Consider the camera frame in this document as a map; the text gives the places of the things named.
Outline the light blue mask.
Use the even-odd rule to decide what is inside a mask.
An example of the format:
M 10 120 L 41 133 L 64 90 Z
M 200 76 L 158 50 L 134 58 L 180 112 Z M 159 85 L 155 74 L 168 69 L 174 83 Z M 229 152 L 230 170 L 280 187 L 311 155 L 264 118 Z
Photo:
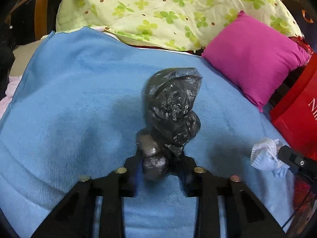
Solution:
M 264 138 L 253 145 L 250 164 L 257 170 L 272 172 L 274 177 L 284 178 L 290 168 L 278 158 L 283 142 L 279 139 Z

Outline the black plastic bag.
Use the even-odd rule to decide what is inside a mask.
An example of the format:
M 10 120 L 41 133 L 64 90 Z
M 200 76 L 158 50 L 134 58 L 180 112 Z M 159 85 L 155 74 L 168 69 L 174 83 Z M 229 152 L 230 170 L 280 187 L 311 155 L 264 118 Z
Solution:
M 158 182 L 176 167 L 184 147 L 201 128 L 193 106 L 201 88 L 196 68 L 167 68 L 146 82 L 142 92 L 146 127 L 137 133 L 147 181 Z

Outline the red paper shopping bag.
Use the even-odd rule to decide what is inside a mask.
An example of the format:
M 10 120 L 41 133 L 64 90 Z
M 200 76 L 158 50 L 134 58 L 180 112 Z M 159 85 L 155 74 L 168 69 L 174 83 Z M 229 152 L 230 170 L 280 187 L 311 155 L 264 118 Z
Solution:
M 272 125 L 295 151 L 316 160 L 316 54 L 270 111 Z

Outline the light blue bed blanket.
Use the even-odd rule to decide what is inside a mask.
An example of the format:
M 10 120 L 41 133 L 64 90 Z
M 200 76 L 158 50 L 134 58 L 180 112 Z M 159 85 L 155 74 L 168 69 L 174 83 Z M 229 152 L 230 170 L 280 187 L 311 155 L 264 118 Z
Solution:
M 254 144 L 282 138 L 266 114 L 203 58 L 134 48 L 83 28 L 41 43 L 1 119 L 1 209 L 20 237 L 35 232 L 80 176 L 106 176 L 134 155 L 145 126 L 143 87 L 172 67 L 202 75 L 193 107 L 201 129 L 185 153 L 216 176 L 239 176 L 289 227 L 293 174 L 278 178 L 250 165 Z

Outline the magenta pillow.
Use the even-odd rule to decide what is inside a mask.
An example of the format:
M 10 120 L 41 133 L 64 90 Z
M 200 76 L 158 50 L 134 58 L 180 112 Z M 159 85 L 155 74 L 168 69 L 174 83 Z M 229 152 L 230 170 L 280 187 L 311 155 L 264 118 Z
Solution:
M 202 57 L 262 111 L 288 74 L 307 64 L 311 55 L 292 39 L 240 11 L 207 45 Z

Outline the green clover pattern quilt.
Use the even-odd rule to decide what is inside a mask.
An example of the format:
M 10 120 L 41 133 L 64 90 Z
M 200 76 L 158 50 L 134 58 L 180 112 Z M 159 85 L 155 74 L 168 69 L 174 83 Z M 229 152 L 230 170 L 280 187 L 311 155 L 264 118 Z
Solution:
M 301 35 L 281 0 L 62 0 L 56 30 L 88 26 L 129 45 L 196 51 L 240 11 L 288 37 Z

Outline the wooden nightstand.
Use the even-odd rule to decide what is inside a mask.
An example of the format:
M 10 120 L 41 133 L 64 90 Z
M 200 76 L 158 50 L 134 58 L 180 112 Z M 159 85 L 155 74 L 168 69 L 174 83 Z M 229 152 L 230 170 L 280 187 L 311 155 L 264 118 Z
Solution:
M 55 30 L 61 0 L 18 0 L 5 19 L 15 45 L 40 40 Z

